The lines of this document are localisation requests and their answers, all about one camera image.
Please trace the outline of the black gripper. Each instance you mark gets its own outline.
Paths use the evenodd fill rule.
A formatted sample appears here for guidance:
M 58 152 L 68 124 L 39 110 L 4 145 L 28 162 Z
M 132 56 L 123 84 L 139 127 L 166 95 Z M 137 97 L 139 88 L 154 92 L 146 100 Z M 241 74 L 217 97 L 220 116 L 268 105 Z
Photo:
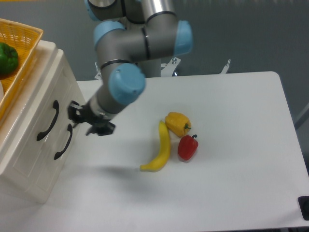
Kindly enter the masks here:
M 105 119 L 104 116 L 96 115 L 91 110 L 89 103 L 81 106 L 78 102 L 71 101 L 68 106 L 68 118 L 73 122 L 73 128 L 80 123 L 89 124 L 90 128 L 86 132 L 86 136 L 90 134 L 98 136 L 111 135 L 115 130 L 115 125 L 109 119 Z

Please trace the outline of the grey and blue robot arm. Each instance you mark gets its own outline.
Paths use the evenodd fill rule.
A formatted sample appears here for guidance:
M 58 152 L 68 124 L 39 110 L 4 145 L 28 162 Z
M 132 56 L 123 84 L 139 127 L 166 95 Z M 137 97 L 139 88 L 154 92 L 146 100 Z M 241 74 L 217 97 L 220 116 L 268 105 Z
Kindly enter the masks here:
M 99 21 L 93 40 L 103 85 L 87 103 L 72 101 L 68 118 L 75 125 L 88 123 L 88 133 L 110 135 L 111 120 L 145 89 L 138 64 L 189 53 L 193 34 L 170 0 L 87 0 L 85 5 Z

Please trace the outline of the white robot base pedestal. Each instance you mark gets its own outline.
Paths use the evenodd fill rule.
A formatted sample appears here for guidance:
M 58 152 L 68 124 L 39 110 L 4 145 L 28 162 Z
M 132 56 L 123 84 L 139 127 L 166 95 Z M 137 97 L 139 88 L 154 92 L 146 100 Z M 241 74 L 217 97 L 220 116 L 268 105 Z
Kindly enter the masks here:
M 138 63 L 138 67 L 142 70 L 147 78 L 161 76 L 161 59 L 152 59 Z

